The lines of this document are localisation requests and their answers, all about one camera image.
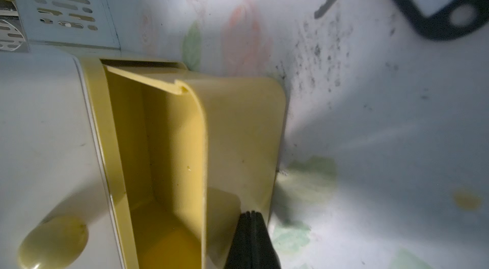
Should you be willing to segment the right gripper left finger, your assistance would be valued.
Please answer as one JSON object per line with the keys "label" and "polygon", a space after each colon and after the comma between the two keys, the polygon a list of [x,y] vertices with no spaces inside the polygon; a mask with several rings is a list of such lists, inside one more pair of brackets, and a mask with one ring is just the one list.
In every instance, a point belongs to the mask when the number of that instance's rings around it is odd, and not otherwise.
{"label": "right gripper left finger", "polygon": [[250,269],[252,268],[251,257],[251,213],[240,215],[233,241],[229,250],[225,269]]}

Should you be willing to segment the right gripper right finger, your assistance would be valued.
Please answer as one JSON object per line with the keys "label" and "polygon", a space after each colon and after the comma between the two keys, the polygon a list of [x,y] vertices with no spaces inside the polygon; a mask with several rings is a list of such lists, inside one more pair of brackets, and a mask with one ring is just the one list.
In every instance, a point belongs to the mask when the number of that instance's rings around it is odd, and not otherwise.
{"label": "right gripper right finger", "polygon": [[251,212],[250,244],[252,269],[281,269],[263,215],[255,211]]}

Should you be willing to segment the yellow bottom drawer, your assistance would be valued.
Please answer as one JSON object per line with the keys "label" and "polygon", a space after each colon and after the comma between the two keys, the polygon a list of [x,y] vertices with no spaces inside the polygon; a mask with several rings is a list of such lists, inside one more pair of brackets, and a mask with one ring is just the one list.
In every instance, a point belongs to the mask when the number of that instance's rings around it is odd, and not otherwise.
{"label": "yellow bottom drawer", "polygon": [[267,77],[81,57],[126,268],[224,268],[242,213],[269,217],[286,108]]}

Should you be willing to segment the olive drawer cabinet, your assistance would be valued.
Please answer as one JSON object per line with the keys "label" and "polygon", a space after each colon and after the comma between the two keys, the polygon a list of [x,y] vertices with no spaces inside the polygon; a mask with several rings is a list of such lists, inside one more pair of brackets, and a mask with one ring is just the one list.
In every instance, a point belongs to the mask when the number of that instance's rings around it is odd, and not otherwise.
{"label": "olive drawer cabinet", "polygon": [[1,54],[1,267],[137,268],[107,70]]}

